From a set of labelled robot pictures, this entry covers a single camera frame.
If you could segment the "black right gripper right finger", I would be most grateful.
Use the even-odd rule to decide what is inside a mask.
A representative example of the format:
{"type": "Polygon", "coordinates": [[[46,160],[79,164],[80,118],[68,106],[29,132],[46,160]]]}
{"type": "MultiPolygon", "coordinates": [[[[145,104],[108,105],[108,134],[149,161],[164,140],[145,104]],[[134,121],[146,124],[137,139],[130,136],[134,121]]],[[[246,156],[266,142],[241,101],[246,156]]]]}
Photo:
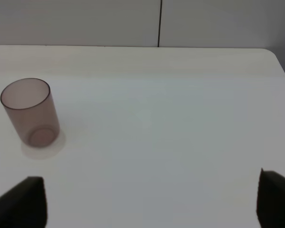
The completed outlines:
{"type": "Polygon", "coordinates": [[[262,228],[285,228],[285,177],[275,171],[261,170],[256,214],[262,228]]]}

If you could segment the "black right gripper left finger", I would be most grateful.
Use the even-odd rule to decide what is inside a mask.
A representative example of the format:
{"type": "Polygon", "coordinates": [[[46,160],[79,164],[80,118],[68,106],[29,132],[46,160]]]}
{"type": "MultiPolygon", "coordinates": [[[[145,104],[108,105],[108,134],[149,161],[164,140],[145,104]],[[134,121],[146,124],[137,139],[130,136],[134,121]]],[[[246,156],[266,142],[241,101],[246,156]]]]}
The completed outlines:
{"type": "Polygon", "coordinates": [[[27,177],[0,196],[0,228],[44,228],[47,212],[42,177],[27,177]]]}

